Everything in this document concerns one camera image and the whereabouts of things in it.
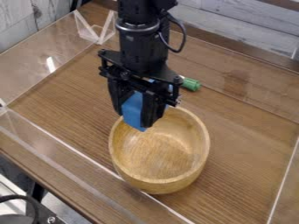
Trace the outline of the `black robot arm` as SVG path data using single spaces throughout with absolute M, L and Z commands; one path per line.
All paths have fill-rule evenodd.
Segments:
M 151 128 L 178 105 L 182 76 L 167 66 L 170 26 L 184 26 L 170 9 L 178 0 L 118 0 L 118 51 L 101 50 L 99 74 L 107 78 L 117 113 L 138 130 Z

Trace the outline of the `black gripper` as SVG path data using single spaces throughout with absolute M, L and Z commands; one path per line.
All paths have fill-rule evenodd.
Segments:
M 166 104 L 178 105 L 184 78 L 165 63 L 155 66 L 153 71 L 138 72 L 125 67 L 121 52 L 103 49 L 98 56 L 102 59 L 99 74 L 107 78 L 117 113 L 123 115 L 122 105 L 135 91 L 142 93 L 142 127 L 151 128 L 165 115 Z

